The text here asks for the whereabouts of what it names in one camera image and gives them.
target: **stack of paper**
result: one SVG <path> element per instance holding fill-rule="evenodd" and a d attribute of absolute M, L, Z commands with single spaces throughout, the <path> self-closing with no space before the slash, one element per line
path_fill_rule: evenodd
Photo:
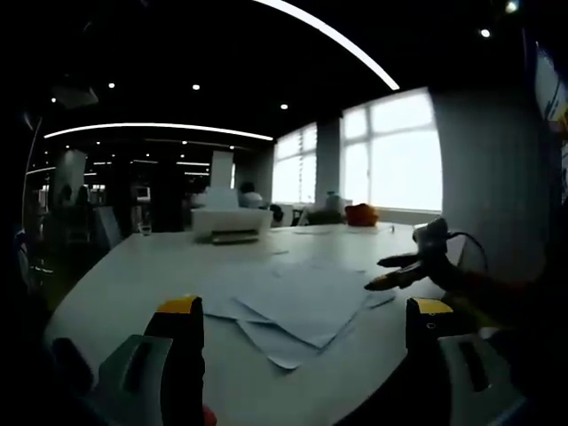
<path fill-rule="evenodd" d="M 205 313 L 236 320 L 268 359 L 286 369 L 324 351 L 359 310 L 394 298 L 393 291 L 366 292 L 368 276 L 331 264 L 225 268 L 201 292 Z"/>

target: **desk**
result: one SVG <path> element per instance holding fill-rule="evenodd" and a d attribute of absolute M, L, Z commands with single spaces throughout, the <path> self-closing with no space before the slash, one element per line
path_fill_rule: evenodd
<path fill-rule="evenodd" d="M 239 246 L 193 243 L 191 233 L 133 234 L 100 260 L 55 311 L 46 336 L 70 337 L 95 375 L 129 335 L 142 334 L 156 307 L 191 293 L 221 263 L 297 263 L 321 259 L 382 273 L 384 256 L 415 250 L 412 227 L 380 232 L 345 225 L 276 228 L 264 241 Z M 275 254 L 289 250 L 286 254 Z M 356 408 L 405 357 L 409 296 L 439 297 L 431 282 L 399 290 L 394 302 L 364 310 L 352 331 L 292 373 L 283 372 L 229 320 L 206 317 L 203 401 L 219 424 L 327 425 Z"/>

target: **bright window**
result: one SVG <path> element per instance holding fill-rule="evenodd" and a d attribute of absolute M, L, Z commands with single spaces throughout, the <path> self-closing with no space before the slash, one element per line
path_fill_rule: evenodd
<path fill-rule="evenodd" d="M 274 149 L 272 201 L 314 202 L 317 144 L 315 123 L 278 140 Z"/>
<path fill-rule="evenodd" d="M 441 211 L 442 161 L 426 90 L 343 114 L 342 194 L 354 204 Z"/>

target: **table surface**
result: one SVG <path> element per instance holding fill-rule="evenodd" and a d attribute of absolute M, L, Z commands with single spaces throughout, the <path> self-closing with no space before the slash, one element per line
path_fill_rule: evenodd
<path fill-rule="evenodd" d="M 322 260 L 379 275 L 380 258 L 415 251 L 411 235 L 408 225 L 395 225 L 394 232 L 391 224 L 378 230 L 306 226 L 272 229 L 254 244 L 210 246 L 194 244 L 191 233 L 133 234 L 77 283 L 53 314 L 46 338 L 70 337 L 96 375 L 129 335 L 144 333 L 158 305 L 192 293 L 216 265 L 250 262 L 252 274 L 259 260 Z M 276 367 L 233 321 L 205 317 L 203 402 L 223 425 L 333 424 L 405 357 L 407 298 L 443 294 L 428 280 L 397 292 L 393 302 L 360 312 L 349 334 L 292 372 Z"/>

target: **ceiling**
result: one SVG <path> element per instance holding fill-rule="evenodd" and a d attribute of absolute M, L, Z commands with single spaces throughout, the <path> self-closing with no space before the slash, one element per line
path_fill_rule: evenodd
<path fill-rule="evenodd" d="M 501 85 L 523 77 L 522 14 L 505 14 L 504 0 L 289 3 L 348 37 L 402 91 Z M 90 0 L 24 7 L 26 13 L 18 15 L 22 24 L 12 34 L 18 41 L 12 62 L 17 73 L 9 90 L 18 114 L 26 114 L 32 127 L 43 117 L 40 136 L 89 124 L 173 122 L 277 138 L 392 93 L 338 43 L 253 0 Z M 491 37 L 480 36 L 481 28 L 489 28 Z M 94 94 L 97 102 L 75 108 L 63 99 L 52 103 L 60 88 Z M 280 109 L 284 103 L 288 110 Z M 118 129 L 44 139 L 37 147 L 93 146 L 101 139 L 113 152 L 116 143 L 136 142 L 140 148 L 148 139 L 248 149 L 270 144 L 195 130 Z M 175 151 L 179 144 L 163 147 Z"/>

